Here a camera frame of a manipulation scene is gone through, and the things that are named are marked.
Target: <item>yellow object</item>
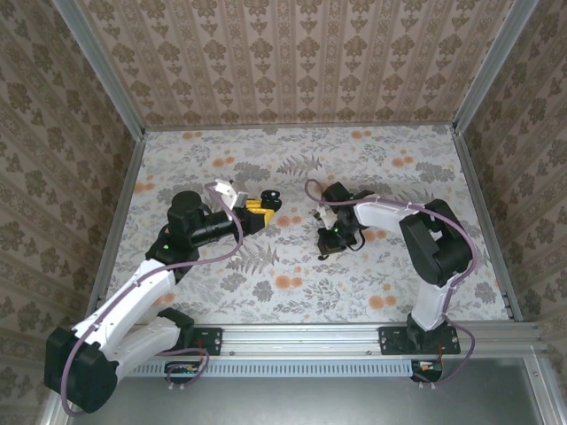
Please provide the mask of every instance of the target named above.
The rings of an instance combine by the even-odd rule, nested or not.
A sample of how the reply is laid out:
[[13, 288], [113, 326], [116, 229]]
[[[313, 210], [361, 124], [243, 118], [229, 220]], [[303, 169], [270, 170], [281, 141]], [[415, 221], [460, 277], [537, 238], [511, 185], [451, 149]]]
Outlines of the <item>yellow object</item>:
[[246, 200], [246, 209], [254, 214], [264, 214], [264, 226], [269, 224], [269, 221], [272, 220], [272, 217], [274, 217], [274, 214], [276, 213], [274, 210], [270, 210], [269, 208], [262, 208], [262, 202], [258, 199]]

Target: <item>table surface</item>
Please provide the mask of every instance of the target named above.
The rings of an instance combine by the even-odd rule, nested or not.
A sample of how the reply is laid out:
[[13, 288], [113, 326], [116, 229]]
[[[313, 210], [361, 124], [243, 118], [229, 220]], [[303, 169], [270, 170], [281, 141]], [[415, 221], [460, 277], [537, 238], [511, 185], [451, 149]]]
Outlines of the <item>table surface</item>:
[[[203, 194], [203, 185], [216, 178], [237, 180], [251, 197], [279, 190], [283, 207], [267, 228], [246, 237], [235, 257], [194, 267], [144, 321], [171, 305], [210, 324], [404, 321], [420, 278], [400, 235], [367, 229], [361, 251], [318, 260], [315, 204], [303, 192], [307, 178], [414, 203], [446, 200], [480, 256], [449, 315], [461, 321], [508, 318], [448, 126], [156, 132], [145, 140], [108, 294], [144, 259], [181, 190]], [[233, 244], [225, 238], [202, 247], [201, 258], [217, 257]]]

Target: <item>gray floor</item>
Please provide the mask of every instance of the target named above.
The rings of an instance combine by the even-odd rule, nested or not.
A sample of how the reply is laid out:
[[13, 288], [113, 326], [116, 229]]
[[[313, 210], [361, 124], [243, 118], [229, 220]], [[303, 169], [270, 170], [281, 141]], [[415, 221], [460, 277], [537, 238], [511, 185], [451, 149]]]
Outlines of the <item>gray floor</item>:
[[474, 360], [452, 382], [397, 378], [206, 378], [186, 390], [130, 378], [87, 424], [540, 424], [521, 360]]

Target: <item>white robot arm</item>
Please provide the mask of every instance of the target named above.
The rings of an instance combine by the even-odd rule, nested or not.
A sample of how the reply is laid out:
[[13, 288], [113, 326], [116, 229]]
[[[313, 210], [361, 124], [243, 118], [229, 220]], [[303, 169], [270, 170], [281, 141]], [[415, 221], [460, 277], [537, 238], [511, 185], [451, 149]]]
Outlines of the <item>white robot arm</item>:
[[[406, 206], [379, 203], [376, 197], [363, 191], [353, 195], [337, 182], [323, 193], [322, 200], [331, 206], [319, 206], [315, 217], [322, 223], [318, 230], [318, 246], [326, 259], [335, 252], [356, 245], [354, 235], [364, 228], [380, 227], [402, 234], [412, 264], [422, 277], [416, 304], [408, 316], [408, 338], [420, 351], [428, 339], [434, 339], [435, 330], [446, 325], [445, 310], [452, 283], [469, 267], [472, 252], [462, 235], [443, 220], [435, 220], [426, 212], [433, 212], [461, 226], [449, 205], [435, 199], [421, 205], [418, 212]], [[358, 200], [355, 205], [341, 202]]]
[[[247, 199], [247, 190], [238, 183], [217, 181], [214, 190], [238, 218], [244, 236], [267, 226], [282, 205], [276, 190], [265, 190], [259, 200]], [[200, 246], [230, 235], [237, 237], [237, 225], [229, 214], [211, 212], [196, 192], [175, 195], [167, 211], [167, 225], [128, 282], [71, 330], [57, 328], [51, 333], [45, 354], [45, 384], [61, 392], [65, 364], [79, 345], [66, 378], [66, 394], [83, 411], [92, 413], [113, 394], [117, 383], [129, 371], [157, 353], [193, 344], [197, 332], [193, 319], [173, 308], [160, 312], [159, 317], [137, 332], [126, 334], [150, 305], [171, 291], [191, 267], [153, 271], [194, 262], [199, 258]]]

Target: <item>wall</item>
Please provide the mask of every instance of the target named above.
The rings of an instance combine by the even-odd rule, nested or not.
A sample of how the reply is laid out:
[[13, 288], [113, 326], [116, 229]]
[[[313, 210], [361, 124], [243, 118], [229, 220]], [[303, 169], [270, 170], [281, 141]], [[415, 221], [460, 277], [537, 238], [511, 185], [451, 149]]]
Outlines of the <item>wall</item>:
[[46, 336], [85, 311], [133, 141], [49, 1], [0, 15], [0, 423], [25, 424]]
[[510, 277], [567, 394], [567, 2], [540, 0], [465, 132]]
[[148, 128], [449, 122], [511, 0], [79, 0]]

